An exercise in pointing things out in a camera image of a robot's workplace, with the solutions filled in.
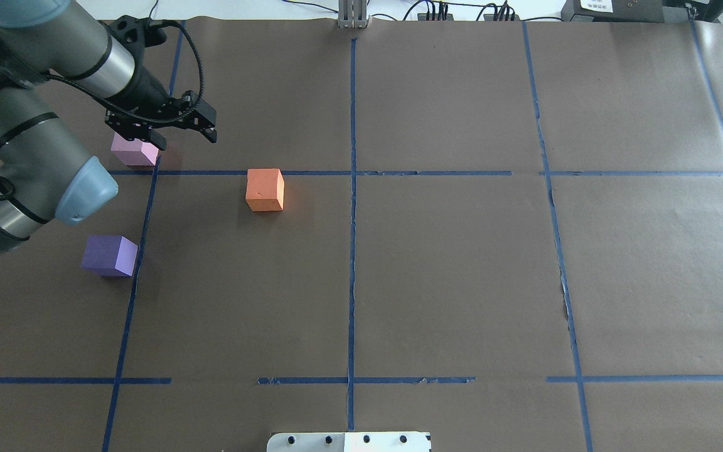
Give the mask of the purple foam cube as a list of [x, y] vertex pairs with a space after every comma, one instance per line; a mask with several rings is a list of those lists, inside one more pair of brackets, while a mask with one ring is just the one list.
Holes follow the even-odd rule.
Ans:
[[138, 245], [123, 235], [89, 235], [80, 267], [101, 277], [132, 277]]

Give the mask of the pink foam cube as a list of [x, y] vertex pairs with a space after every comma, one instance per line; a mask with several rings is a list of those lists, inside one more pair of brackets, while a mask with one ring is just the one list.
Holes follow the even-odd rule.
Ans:
[[160, 149], [140, 139], [126, 140], [115, 132], [110, 151], [126, 166], [153, 167], [157, 164]]

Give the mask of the grey aluminium profile post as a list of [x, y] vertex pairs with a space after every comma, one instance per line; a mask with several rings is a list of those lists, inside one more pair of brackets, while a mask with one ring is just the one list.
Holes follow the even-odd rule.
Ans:
[[338, 1], [338, 27], [339, 29], [365, 29], [369, 26], [370, 15], [367, 0], [339, 0]]

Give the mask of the brown paper table cover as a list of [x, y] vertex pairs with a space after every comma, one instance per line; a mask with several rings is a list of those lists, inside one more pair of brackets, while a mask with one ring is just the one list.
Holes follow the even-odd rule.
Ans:
[[0, 451], [723, 451], [723, 24], [187, 28], [219, 138], [155, 173], [40, 88], [120, 191], [0, 258]]

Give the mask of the orange foam cube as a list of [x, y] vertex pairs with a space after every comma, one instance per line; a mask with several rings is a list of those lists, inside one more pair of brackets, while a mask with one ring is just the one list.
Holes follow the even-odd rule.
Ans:
[[247, 170], [245, 200], [253, 212], [280, 212], [284, 209], [285, 182], [279, 168]]

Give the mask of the black power strip left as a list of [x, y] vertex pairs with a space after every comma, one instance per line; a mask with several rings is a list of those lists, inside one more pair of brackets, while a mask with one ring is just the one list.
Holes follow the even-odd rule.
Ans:
[[421, 4], [426, 5], [426, 11], [416, 14], [419, 22], [450, 22], [454, 19], [450, 3], [422, 1]]

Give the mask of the black control box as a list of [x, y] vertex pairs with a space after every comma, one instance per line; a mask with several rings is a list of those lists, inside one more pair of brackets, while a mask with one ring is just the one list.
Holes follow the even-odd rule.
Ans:
[[686, 8], [665, 1], [566, 1], [560, 9], [564, 22], [686, 23]]

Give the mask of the black power strip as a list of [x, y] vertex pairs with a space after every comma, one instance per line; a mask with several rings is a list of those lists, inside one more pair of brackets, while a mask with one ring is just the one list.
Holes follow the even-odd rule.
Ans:
[[479, 9], [476, 20], [485, 22], [519, 22], [520, 17], [508, 1], [488, 3]]
[[454, 19], [450, 3], [422, 1], [421, 4], [426, 5], [426, 11], [416, 14], [419, 22], [450, 22]]

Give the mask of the black power strip right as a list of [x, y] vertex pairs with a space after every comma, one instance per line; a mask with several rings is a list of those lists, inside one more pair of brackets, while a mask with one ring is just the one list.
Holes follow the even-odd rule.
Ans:
[[519, 22], [520, 17], [508, 1], [488, 3], [479, 9], [476, 20], [485, 22]]

